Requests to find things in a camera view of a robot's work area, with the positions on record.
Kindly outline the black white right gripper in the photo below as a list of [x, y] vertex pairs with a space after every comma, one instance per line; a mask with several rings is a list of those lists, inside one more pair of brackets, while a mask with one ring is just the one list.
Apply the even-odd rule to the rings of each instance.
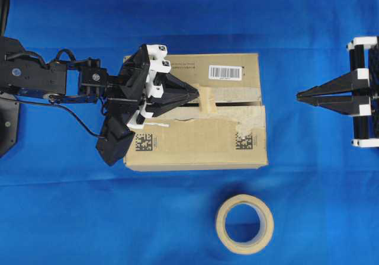
[[[356, 37], [347, 45], [351, 72], [299, 92], [297, 100], [353, 118], [353, 146], [378, 148], [378, 37]], [[347, 96], [318, 96], [351, 92]]]

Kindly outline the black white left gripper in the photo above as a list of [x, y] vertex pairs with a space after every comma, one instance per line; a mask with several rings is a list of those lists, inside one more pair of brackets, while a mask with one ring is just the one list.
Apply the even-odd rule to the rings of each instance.
[[[199, 97], [195, 87], [169, 73], [167, 53], [165, 45], [143, 44], [124, 60], [119, 74], [108, 77], [105, 91], [108, 115], [129, 128], [142, 129], [146, 118], [158, 117]], [[153, 83], [158, 72], [163, 73], [162, 86]]]

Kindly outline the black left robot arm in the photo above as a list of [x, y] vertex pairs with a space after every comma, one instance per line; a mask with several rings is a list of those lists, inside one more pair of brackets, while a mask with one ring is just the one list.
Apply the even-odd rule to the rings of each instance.
[[50, 104], [102, 101], [102, 113], [132, 128], [198, 98], [198, 90], [171, 74], [167, 47], [143, 44], [109, 75], [98, 59], [77, 60], [68, 50], [45, 62], [17, 39], [1, 37], [1, 91]]

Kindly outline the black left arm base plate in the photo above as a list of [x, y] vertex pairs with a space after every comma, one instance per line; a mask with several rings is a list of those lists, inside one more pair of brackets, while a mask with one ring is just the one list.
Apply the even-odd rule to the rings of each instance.
[[20, 105], [16, 98], [2, 92], [1, 93], [1, 145], [0, 155], [3, 157], [16, 143], [18, 137], [18, 119]]

